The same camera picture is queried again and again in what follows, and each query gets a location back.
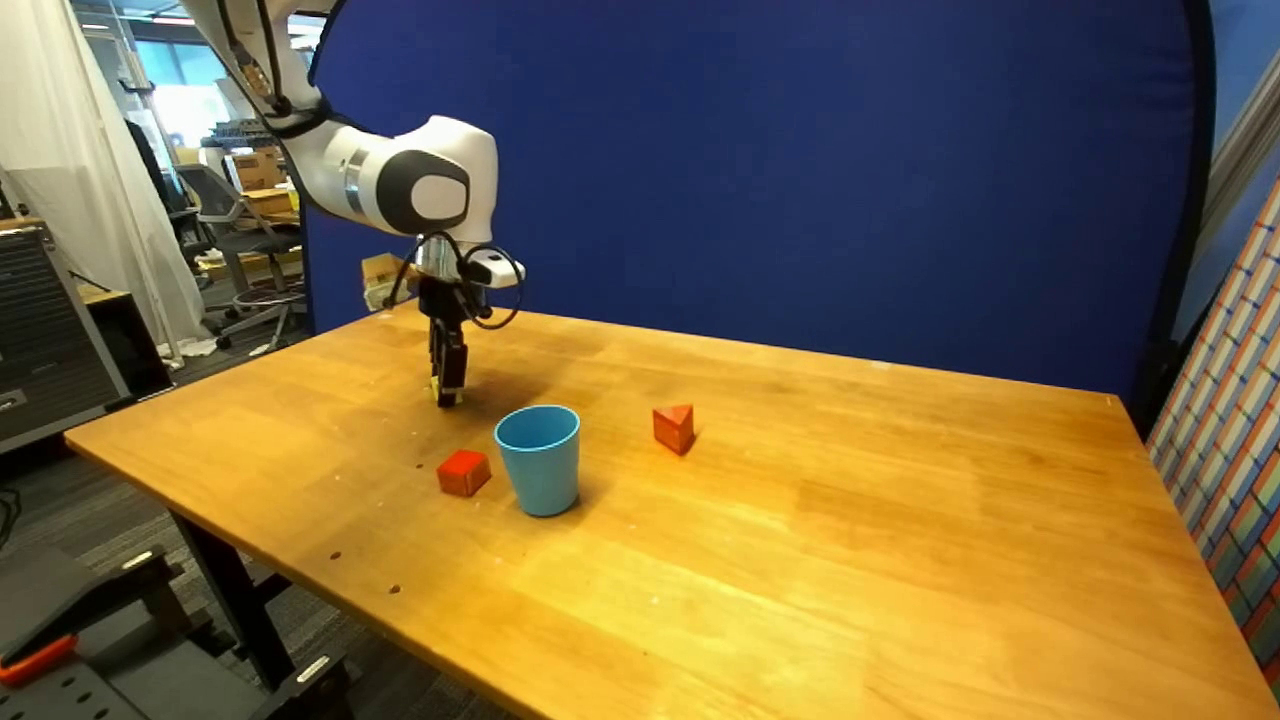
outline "floor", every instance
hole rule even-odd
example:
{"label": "floor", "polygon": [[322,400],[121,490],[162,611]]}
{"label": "floor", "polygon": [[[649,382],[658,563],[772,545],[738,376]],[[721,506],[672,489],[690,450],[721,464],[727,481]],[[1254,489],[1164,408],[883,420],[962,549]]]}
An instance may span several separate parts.
{"label": "floor", "polygon": [[[231,346],[187,361],[176,371],[176,382],[238,366],[248,361],[248,346],[267,341],[271,327],[256,327],[241,334]],[[132,484],[91,469],[61,449],[61,440],[34,442],[22,450],[0,456],[0,571],[22,563],[40,549],[58,549],[89,567],[111,567],[129,560],[138,549],[163,549],[186,577],[176,593],[187,607],[203,607],[218,623],[218,598],[210,595],[197,560],[187,554],[186,541],[168,513],[138,490]],[[501,720],[493,701],[470,690],[462,679],[441,677],[438,669],[413,661],[397,644],[382,639],[361,619],[343,616],[342,607],[324,602],[306,586],[288,586],[271,598],[271,619],[298,661],[311,661],[322,651],[342,654],[353,671],[353,711],[382,720],[382,715],[449,715],[449,720]],[[228,651],[223,663],[256,679],[252,669]]]}

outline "orange block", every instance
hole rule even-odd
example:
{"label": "orange block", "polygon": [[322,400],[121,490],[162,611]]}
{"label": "orange block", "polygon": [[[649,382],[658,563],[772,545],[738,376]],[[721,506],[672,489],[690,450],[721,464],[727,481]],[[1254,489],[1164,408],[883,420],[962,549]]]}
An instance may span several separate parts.
{"label": "orange block", "polygon": [[472,449],[462,449],[438,469],[438,481],[449,495],[475,495],[487,484],[487,460]]}
{"label": "orange block", "polygon": [[693,449],[693,405],[672,405],[651,413],[651,440],[683,456]]}

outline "wooden tabletop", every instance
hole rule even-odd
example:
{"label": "wooden tabletop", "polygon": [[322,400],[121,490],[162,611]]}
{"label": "wooden tabletop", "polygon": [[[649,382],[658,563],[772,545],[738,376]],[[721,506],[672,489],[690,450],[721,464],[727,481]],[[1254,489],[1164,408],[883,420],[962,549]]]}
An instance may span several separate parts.
{"label": "wooden tabletop", "polygon": [[[522,314],[427,400],[361,318],[69,431],[413,651],[547,715],[1275,715],[1113,396]],[[586,414],[586,502],[522,516],[493,425]],[[698,442],[651,442],[658,405]],[[483,449],[475,498],[438,490]]]}

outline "blue backdrop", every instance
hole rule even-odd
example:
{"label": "blue backdrop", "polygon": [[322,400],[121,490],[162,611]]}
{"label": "blue backdrop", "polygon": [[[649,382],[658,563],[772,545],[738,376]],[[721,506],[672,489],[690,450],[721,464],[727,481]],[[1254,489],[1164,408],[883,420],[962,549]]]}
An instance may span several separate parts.
{"label": "blue backdrop", "polygon": [[[531,306],[1115,392],[1197,96],[1170,0],[361,0],[318,80],[501,135]],[[308,232],[333,327],[404,242]]]}

